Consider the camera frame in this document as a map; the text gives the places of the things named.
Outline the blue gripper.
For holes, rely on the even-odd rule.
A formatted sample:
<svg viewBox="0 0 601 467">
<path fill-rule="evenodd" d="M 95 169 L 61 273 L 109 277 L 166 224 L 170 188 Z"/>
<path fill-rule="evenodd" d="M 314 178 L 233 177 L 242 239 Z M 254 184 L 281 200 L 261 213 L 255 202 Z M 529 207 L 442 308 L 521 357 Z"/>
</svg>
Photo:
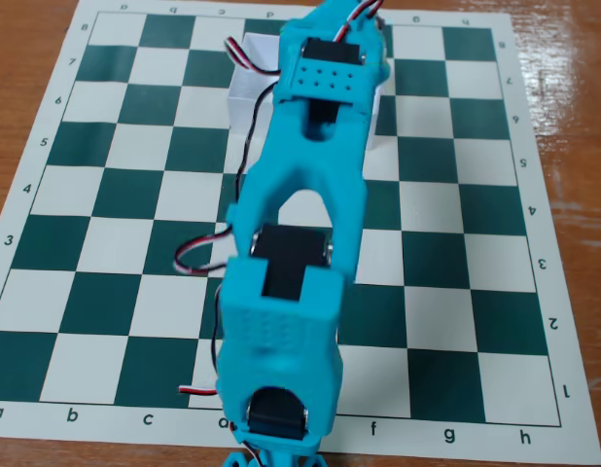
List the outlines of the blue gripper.
<svg viewBox="0 0 601 467">
<path fill-rule="evenodd" d="M 300 20 L 308 35 L 376 35 L 382 32 L 377 13 L 382 1 L 325 1 Z"/>
</svg>

